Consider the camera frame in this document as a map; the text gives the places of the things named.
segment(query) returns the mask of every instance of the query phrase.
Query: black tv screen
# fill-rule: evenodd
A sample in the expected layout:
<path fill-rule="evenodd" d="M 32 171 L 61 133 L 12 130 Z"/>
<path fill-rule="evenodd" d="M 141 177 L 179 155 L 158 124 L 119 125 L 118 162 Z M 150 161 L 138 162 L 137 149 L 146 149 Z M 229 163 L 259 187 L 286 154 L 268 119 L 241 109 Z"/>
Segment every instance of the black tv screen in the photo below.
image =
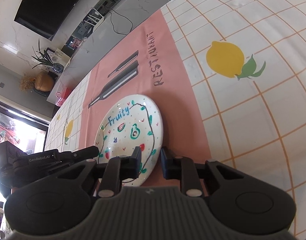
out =
<path fill-rule="evenodd" d="M 78 0 L 22 0 L 14 21 L 51 41 L 77 2 Z"/>

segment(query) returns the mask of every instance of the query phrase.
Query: avocado drawing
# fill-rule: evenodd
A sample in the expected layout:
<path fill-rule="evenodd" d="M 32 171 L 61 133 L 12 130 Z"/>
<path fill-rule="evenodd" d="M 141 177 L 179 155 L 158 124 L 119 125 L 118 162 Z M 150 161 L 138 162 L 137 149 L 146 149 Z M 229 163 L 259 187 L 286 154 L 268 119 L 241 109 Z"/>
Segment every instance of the avocado drawing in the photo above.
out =
<path fill-rule="evenodd" d="M 265 67 L 266 67 L 266 62 L 263 63 L 262 68 L 258 72 L 255 72 L 257 68 L 257 64 L 255 60 L 253 59 L 253 54 L 252 54 L 248 62 L 243 65 L 241 74 L 240 75 L 236 74 L 236 77 L 238 78 L 238 80 L 240 80 L 240 78 L 245 78 L 245 77 L 246 78 L 258 77 L 262 74 Z"/>
<path fill-rule="evenodd" d="M 140 129 L 137 128 L 137 124 L 135 123 L 132 125 L 131 139 L 135 140 L 136 138 L 138 138 L 139 135 L 140 135 Z"/>

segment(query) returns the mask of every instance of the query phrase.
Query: gray wall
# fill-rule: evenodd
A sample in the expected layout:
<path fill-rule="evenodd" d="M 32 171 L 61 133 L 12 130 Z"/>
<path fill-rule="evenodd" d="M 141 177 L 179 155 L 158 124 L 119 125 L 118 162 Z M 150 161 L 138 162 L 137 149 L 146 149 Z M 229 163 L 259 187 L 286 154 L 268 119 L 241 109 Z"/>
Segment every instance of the gray wall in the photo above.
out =
<path fill-rule="evenodd" d="M 34 91 L 22 92 L 19 90 L 20 75 L 0 65 L 0 95 L 32 111 L 52 117 L 54 105 L 47 102 L 45 97 Z"/>

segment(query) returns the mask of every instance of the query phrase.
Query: table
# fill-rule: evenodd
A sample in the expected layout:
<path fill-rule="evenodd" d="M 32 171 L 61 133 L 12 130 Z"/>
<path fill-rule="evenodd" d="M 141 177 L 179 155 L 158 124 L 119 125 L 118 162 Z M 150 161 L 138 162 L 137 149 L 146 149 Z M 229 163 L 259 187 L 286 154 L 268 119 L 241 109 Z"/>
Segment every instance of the table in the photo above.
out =
<path fill-rule="evenodd" d="M 102 93 L 137 51 L 136 74 Z M 107 111 L 131 94 L 155 101 L 176 155 L 212 157 L 287 191 L 297 204 L 290 232 L 306 238 L 306 0 L 171 0 L 75 88 L 46 148 L 94 145 Z M 158 163 L 143 185 L 178 182 Z"/>

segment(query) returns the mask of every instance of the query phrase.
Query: hand-painted plate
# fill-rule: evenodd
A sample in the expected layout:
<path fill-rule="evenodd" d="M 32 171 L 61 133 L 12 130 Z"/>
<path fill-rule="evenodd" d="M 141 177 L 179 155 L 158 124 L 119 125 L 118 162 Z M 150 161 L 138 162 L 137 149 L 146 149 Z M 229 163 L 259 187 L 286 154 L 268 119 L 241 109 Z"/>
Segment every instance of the hand-painted plate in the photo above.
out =
<path fill-rule="evenodd" d="M 112 106 L 97 131 L 94 145 L 100 153 L 96 159 L 107 163 L 116 156 L 131 156 L 140 146 L 140 175 L 123 181 L 124 186 L 140 186 L 157 162 L 162 141 L 163 123 L 156 104 L 144 95 L 127 96 Z"/>

